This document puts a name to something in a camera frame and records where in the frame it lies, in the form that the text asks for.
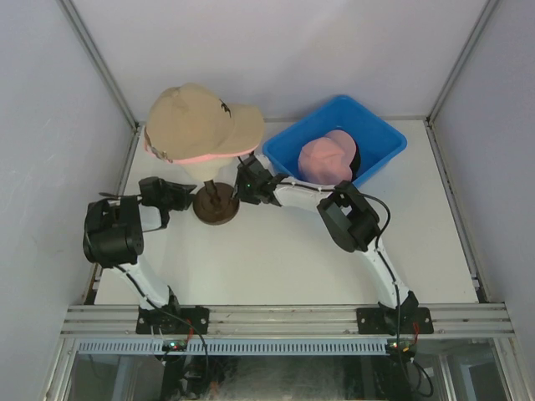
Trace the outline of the dark round wooden stand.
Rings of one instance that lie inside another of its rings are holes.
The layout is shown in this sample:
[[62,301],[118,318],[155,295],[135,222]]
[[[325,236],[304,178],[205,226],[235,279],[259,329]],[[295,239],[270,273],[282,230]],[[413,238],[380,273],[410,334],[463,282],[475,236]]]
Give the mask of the dark round wooden stand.
[[200,221],[219,226],[232,220],[239,211],[240,202],[234,188],[226,183],[209,180],[196,193],[193,211]]

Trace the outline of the pink baseball cap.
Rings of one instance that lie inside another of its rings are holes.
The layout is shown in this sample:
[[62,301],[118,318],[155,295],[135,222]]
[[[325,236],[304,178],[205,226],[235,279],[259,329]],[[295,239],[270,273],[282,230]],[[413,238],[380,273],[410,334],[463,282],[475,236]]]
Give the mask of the pink baseball cap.
[[145,150],[145,152],[147,154],[150,154],[156,157],[158,160],[163,160],[164,162],[172,164],[172,165],[189,165],[189,164],[206,162],[210,160],[234,158],[234,157],[250,154],[251,152],[254,152],[257,149],[257,146],[255,146],[249,150],[243,150],[243,151],[238,151],[234,153],[223,153],[223,154],[209,153],[209,154],[200,155],[200,156],[196,156],[196,157],[189,158],[189,159],[181,159],[181,160],[170,159],[166,155],[165,152],[159,151],[151,144],[150,137],[147,134],[147,130],[145,126],[143,127],[142,133],[143,133],[143,149]]

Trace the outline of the beige cap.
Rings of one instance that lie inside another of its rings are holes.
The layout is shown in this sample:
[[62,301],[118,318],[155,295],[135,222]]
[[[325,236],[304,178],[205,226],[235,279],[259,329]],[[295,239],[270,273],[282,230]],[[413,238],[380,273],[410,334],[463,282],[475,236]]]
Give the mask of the beige cap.
[[151,144],[170,159],[189,159],[259,146],[265,124],[260,109],[229,104],[199,84],[163,91],[145,122]]

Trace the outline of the blue plastic bin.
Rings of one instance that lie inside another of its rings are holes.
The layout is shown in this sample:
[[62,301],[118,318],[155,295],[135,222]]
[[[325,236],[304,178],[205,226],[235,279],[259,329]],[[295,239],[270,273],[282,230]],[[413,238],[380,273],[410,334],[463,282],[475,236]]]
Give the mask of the blue plastic bin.
[[267,140],[262,152],[278,173],[301,179],[298,157],[310,141],[341,129],[356,142],[360,166],[354,185],[359,187],[384,168],[407,146],[406,137],[347,95],[333,97],[297,123]]

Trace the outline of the dark cap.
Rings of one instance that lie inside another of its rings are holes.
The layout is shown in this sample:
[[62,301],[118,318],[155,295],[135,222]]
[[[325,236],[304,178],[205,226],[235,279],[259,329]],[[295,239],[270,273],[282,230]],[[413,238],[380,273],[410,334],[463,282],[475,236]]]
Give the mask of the dark cap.
[[352,180],[356,180],[357,179],[358,171],[359,171],[360,166],[361,166],[361,155],[360,155],[360,152],[359,152],[358,145],[355,145],[354,156],[353,156],[353,159],[351,160],[351,162],[349,164],[349,167],[350,167],[351,172],[352,172]]

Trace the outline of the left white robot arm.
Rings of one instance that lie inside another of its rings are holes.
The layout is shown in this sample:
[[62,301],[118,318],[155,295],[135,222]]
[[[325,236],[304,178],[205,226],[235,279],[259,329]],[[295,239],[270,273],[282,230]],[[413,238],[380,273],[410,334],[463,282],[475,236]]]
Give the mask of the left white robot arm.
[[171,287],[155,273],[146,257],[145,236],[165,230],[172,211],[186,211],[195,185],[151,176],[139,181],[137,195],[113,195],[88,204],[84,218],[86,259],[116,272],[138,295],[140,315],[163,333],[180,330],[183,314]]

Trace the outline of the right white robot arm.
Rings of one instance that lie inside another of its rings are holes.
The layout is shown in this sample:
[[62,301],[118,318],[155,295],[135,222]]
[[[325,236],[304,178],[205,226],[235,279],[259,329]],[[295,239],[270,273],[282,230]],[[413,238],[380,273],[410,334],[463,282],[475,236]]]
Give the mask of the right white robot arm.
[[269,169],[271,163],[262,155],[250,154],[238,161],[236,198],[254,205],[295,207],[318,214],[339,248],[358,252],[367,261],[384,330],[397,334],[414,325],[419,302],[385,250],[382,236],[391,212],[382,200],[360,192],[347,180],[318,185],[285,174],[274,175]]

